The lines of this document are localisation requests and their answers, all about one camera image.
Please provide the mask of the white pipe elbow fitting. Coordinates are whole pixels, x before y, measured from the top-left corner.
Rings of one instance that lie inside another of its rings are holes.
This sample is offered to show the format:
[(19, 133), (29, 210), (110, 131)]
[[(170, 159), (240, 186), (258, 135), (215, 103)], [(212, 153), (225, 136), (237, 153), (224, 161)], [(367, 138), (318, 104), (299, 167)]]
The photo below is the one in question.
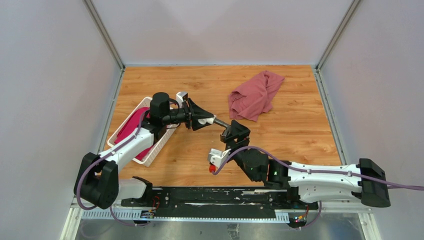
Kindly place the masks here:
[(201, 125), (212, 125), (216, 119), (216, 115), (212, 116), (212, 117), (206, 117), (206, 118), (199, 118), (197, 121), (199, 124)]

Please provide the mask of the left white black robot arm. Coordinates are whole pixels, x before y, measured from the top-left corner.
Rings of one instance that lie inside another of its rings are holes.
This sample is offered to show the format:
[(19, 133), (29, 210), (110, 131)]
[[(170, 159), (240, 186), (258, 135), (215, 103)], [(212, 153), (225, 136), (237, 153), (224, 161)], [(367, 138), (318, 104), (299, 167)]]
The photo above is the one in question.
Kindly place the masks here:
[(134, 198), (140, 206), (149, 206), (153, 193), (148, 182), (139, 177), (119, 180), (119, 173), (142, 151), (157, 146), (172, 125), (185, 124), (193, 131), (214, 123), (216, 115), (195, 104), (187, 92), (175, 99), (165, 92), (155, 93), (149, 109), (139, 117), (131, 133), (115, 146), (100, 153), (89, 152), (81, 160), (74, 185), (80, 208), (108, 209), (116, 200)]

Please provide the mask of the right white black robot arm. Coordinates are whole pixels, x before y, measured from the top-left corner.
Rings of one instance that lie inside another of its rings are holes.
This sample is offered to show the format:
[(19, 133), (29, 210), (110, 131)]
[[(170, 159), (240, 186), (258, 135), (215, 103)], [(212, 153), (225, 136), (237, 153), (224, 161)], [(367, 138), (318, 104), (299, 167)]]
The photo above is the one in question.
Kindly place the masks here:
[(262, 182), (269, 189), (286, 190), (286, 204), (292, 209), (301, 205), (329, 200), (360, 200), (368, 207), (391, 206), (389, 188), (383, 182), (385, 171), (368, 158), (357, 164), (340, 166), (310, 165), (294, 161), (283, 161), (265, 150), (249, 146), (250, 130), (232, 120), (230, 124), (221, 120), (214, 123), (224, 127), (220, 140), (225, 151), (219, 160), (210, 159), (217, 174), (223, 166), (233, 160), (252, 182)]

